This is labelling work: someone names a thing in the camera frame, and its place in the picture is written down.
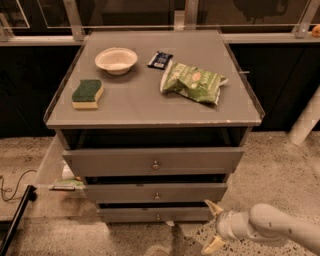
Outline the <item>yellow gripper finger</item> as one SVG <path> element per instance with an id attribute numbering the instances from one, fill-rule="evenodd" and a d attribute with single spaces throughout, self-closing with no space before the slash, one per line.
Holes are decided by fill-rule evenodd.
<path id="1" fill-rule="evenodd" d="M 205 200 L 205 203 L 209 207 L 214 218 L 217 218 L 224 211 L 223 208 L 208 199 Z"/>
<path id="2" fill-rule="evenodd" d="M 221 249 L 225 245 L 226 241 L 220 236 L 213 236 L 208 242 L 203 246 L 201 250 L 202 255 L 209 255 L 219 249 Z"/>

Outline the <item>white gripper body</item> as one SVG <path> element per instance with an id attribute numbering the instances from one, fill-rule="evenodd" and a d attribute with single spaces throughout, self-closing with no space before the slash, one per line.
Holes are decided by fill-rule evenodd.
<path id="1" fill-rule="evenodd" d="M 247 212 L 223 211 L 217 218 L 217 233 L 227 241 L 247 239 L 249 215 Z"/>

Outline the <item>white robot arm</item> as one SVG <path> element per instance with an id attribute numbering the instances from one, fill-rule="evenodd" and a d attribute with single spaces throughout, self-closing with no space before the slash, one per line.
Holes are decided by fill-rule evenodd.
<path id="1" fill-rule="evenodd" d="M 316 255 L 320 254 L 319 225 L 299 220 L 263 203 L 244 212 L 225 211 L 210 200 L 205 203 L 216 219 L 217 234 L 203 247 L 203 255 L 219 250 L 228 241 L 241 239 L 270 246 L 291 240 Z"/>

